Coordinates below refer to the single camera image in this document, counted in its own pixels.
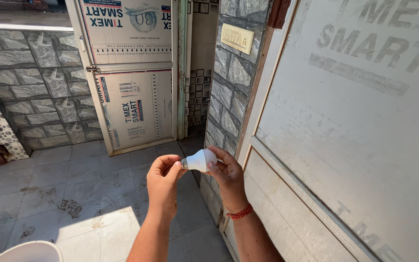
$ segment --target forearm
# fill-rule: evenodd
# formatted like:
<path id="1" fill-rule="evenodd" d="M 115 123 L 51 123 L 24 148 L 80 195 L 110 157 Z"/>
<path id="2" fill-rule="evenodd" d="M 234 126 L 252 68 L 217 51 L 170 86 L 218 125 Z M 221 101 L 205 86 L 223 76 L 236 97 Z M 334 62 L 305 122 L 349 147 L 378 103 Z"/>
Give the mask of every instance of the forearm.
<path id="1" fill-rule="evenodd" d="M 148 215 L 140 228 L 127 262 L 165 262 L 168 259 L 171 220 Z"/>
<path id="2" fill-rule="evenodd" d="M 234 232 L 241 262 L 284 261 L 254 211 L 234 221 Z"/>

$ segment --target switch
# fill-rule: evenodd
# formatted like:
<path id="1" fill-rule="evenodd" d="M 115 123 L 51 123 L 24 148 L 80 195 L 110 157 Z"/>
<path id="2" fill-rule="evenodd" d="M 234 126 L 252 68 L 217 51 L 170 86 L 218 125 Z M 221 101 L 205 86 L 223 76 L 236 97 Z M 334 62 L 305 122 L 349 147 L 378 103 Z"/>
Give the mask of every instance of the switch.
<path id="1" fill-rule="evenodd" d="M 253 31 L 224 23 L 221 32 L 221 42 L 249 55 L 253 35 Z"/>

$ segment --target door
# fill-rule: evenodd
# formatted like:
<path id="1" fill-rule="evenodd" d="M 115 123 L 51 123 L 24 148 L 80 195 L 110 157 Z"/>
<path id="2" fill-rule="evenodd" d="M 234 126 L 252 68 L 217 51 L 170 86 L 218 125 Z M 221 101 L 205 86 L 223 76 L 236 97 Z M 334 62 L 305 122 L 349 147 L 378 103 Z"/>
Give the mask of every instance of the door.
<path id="1" fill-rule="evenodd" d="M 108 154 L 177 140 L 177 1 L 66 3 Z"/>
<path id="2" fill-rule="evenodd" d="M 294 1 L 238 161 L 287 261 L 419 261 L 419 1 Z"/>

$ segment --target white bulb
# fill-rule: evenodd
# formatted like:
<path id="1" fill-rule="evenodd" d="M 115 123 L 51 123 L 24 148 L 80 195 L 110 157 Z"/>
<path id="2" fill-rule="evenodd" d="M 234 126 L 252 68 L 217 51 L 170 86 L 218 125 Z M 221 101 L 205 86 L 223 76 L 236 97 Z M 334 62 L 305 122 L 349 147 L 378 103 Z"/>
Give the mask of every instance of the white bulb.
<path id="1" fill-rule="evenodd" d="M 200 172 L 208 172 L 208 163 L 217 162 L 216 154 L 209 149 L 201 149 L 195 155 L 181 160 L 182 169 L 196 169 Z"/>

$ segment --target hand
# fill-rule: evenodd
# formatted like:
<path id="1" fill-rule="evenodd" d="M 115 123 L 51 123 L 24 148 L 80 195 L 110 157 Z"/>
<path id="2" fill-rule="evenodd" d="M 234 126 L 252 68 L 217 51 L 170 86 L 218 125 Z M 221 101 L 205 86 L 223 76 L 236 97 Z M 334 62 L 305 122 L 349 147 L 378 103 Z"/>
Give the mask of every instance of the hand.
<path id="1" fill-rule="evenodd" d="M 209 146 L 208 149 L 224 162 L 208 163 L 209 172 L 206 172 L 218 182 L 219 194 L 223 199 L 224 206 L 231 214 L 244 210 L 248 206 L 248 200 L 243 185 L 242 167 L 228 152 L 216 146 Z"/>
<path id="2" fill-rule="evenodd" d="M 177 181 L 187 171 L 178 155 L 157 158 L 147 174 L 149 208 L 147 216 L 164 216 L 169 222 L 177 213 Z"/>

